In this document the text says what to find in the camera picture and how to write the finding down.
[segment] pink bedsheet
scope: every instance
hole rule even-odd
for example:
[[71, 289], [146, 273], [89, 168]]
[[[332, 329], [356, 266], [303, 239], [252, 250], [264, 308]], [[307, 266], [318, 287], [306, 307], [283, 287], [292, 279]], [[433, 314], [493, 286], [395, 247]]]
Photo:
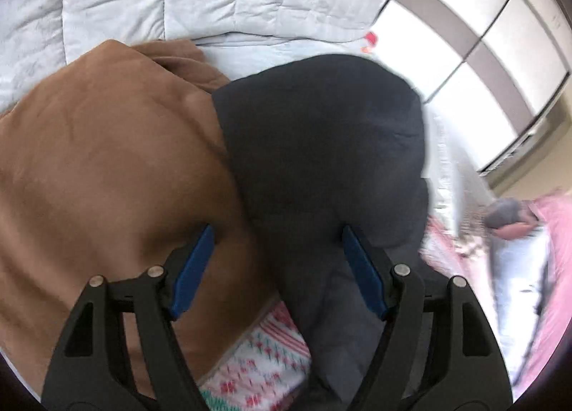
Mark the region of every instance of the pink bedsheet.
[[538, 198], [534, 204], [550, 229], [556, 284], [542, 314], [530, 358], [514, 387], [514, 399], [524, 393], [546, 366], [572, 319], [572, 198], [555, 193]]

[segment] brown cloth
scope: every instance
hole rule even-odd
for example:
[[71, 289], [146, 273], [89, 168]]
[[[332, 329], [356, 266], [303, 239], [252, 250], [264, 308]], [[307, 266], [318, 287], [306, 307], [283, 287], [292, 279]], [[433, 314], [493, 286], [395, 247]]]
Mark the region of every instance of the brown cloth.
[[211, 101], [227, 82], [189, 41], [107, 41], [0, 119], [0, 346], [36, 392], [90, 276], [136, 277], [198, 223], [214, 227], [216, 250], [174, 325], [195, 378], [273, 295]]

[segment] gray cloth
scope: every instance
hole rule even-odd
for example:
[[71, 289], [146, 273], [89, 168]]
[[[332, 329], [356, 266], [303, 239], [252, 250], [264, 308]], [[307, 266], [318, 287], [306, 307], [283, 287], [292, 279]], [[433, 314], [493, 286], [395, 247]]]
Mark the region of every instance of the gray cloth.
[[384, 324], [345, 260], [342, 225], [431, 272], [418, 255], [428, 202], [419, 98], [376, 63], [327, 55], [234, 81], [213, 101], [247, 213], [312, 354], [315, 380], [293, 409], [343, 409]]
[[522, 222], [521, 209], [523, 202], [516, 198], [499, 198], [484, 217], [484, 225], [488, 228], [501, 228]]

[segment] clothing pile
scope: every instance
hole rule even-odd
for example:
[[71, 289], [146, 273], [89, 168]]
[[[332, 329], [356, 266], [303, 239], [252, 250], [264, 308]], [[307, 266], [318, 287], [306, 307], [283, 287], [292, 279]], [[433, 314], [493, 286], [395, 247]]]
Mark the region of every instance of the clothing pile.
[[[418, 255], [423, 164], [417, 95], [369, 60], [317, 56], [228, 83], [188, 40], [105, 42], [0, 119], [0, 346], [40, 394], [89, 277], [135, 277], [208, 222], [216, 250], [175, 324], [194, 377], [277, 288], [312, 357], [291, 409], [345, 409], [384, 323], [340, 231], [359, 226], [395, 263], [436, 274]], [[132, 322], [127, 334], [152, 395]]]

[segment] blue gripper pad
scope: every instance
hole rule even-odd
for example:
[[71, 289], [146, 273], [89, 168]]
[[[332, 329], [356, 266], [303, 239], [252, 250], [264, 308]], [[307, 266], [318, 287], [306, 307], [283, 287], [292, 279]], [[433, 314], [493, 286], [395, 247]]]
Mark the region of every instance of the blue gripper pad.
[[370, 257], [361, 246], [358, 237], [350, 226], [345, 226], [341, 234], [345, 258], [348, 261], [365, 305], [380, 319], [387, 313], [384, 300], [384, 287], [381, 277], [371, 263]]
[[191, 307], [191, 302], [201, 283], [202, 274], [215, 249], [214, 236], [213, 228], [206, 226], [174, 283], [173, 302], [169, 308], [174, 320]]

